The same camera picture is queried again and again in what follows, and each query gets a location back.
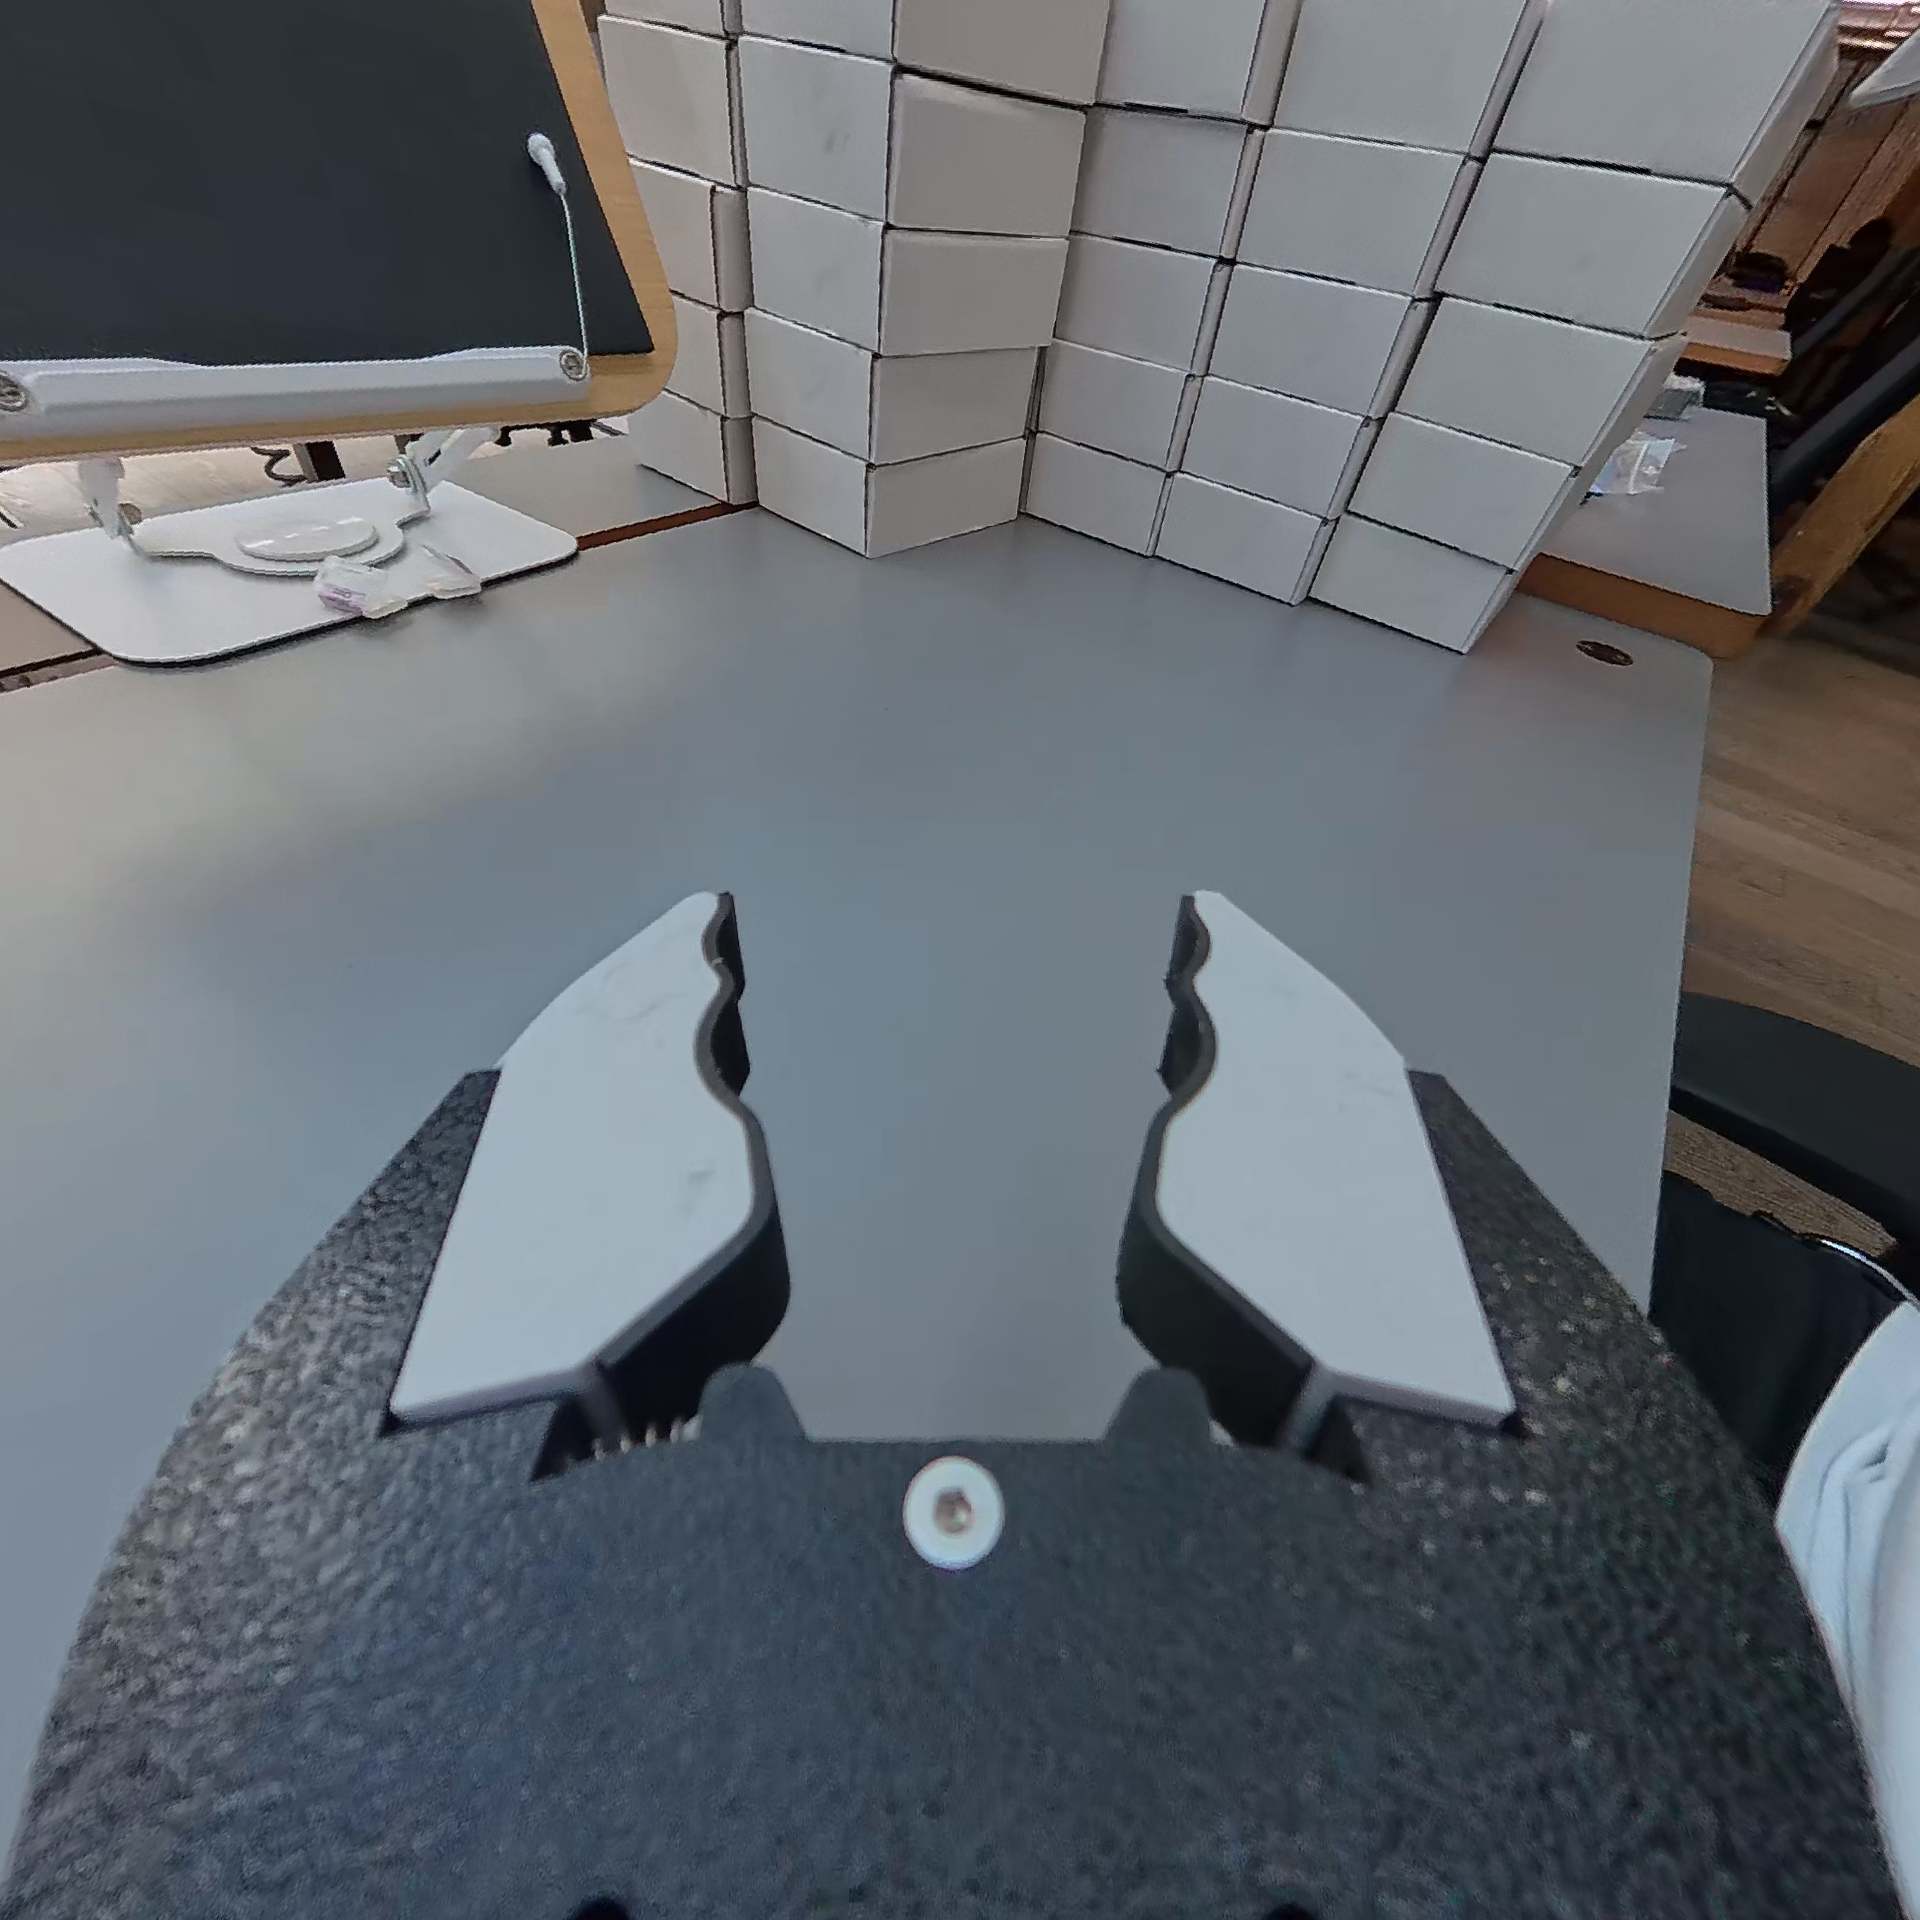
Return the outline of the black board with wooden frame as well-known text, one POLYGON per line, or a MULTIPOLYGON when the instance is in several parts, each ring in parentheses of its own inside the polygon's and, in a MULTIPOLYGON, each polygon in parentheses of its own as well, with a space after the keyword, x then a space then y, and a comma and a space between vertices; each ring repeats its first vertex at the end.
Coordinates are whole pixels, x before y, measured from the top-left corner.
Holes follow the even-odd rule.
MULTIPOLYGON (((503 426, 630 416, 676 363, 582 5, 5 5, 2 117, 2 362, 586 350, 503 426)), ((271 412, 123 453, 453 422, 271 412)))

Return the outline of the wooden shelving unit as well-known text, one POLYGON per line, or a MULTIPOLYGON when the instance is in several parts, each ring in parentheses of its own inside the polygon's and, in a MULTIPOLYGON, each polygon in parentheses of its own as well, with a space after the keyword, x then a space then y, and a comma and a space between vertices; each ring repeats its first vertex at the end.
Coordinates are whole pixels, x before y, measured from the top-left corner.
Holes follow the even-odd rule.
POLYGON ((1830 93, 1689 324, 1707 404, 1766 429, 1769 612, 1828 599, 1917 480, 1915 5, 1842 5, 1830 93))

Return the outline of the person's white garment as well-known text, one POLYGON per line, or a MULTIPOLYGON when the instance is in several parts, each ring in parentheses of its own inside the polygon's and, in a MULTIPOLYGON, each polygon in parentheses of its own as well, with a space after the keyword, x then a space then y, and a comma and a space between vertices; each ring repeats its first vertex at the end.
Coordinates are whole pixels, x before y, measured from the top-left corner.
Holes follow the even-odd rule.
POLYGON ((1915 1829, 1917 1310, 1893 1310, 1817 1405, 1775 1530, 1891 1834, 1915 1829))

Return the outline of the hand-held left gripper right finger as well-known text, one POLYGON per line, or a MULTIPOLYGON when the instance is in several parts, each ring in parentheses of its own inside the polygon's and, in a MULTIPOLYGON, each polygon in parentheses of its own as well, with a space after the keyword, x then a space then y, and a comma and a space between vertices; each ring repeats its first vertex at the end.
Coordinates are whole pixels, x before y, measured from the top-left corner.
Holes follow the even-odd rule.
POLYGON ((1396 1044, 1218 892, 1180 901, 1164 1103, 1121 1235, 1121 1319, 1251 1448, 1341 1404, 1517 1414, 1396 1044))

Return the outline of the black office chair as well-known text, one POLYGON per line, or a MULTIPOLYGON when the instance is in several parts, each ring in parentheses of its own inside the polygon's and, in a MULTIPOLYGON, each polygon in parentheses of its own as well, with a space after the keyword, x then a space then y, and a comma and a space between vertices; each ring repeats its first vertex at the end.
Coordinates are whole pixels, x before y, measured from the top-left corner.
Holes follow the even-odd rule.
POLYGON ((1682 992, 1671 1114, 1879 1228, 1867 1253, 1662 1179, 1649 1319, 1769 1504, 1845 1367, 1915 1308, 1917 1070, 1830 1028, 1682 992))

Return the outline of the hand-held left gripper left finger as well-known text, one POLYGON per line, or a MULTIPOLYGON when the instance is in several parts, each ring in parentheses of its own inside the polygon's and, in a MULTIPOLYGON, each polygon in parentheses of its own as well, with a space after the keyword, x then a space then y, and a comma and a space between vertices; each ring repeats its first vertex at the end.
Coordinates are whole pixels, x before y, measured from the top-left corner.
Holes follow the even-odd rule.
POLYGON ((692 893, 500 1055, 396 1386, 397 1427, 551 1404, 686 1427, 791 1295, 731 893, 692 893))

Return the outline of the stack of white cardboard boxes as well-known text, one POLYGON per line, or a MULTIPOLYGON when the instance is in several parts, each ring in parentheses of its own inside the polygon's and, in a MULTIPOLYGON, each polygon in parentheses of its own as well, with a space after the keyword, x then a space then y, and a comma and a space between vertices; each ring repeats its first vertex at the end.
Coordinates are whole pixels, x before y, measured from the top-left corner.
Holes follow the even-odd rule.
POLYGON ((1651 419, 1836 5, 601 5, 641 463, 861 557, 1019 512, 1468 652, 1651 419))

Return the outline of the grey table with wooden edge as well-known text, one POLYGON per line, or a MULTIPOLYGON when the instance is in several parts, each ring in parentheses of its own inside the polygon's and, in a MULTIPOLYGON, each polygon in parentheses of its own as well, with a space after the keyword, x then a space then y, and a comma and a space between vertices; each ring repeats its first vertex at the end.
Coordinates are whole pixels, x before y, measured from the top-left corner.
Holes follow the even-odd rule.
POLYGON ((1657 420, 1659 487, 1585 498, 1519 575, 1519 591, 1739 658, 1769 619, 1766 434, 1753 416, 1657 420))

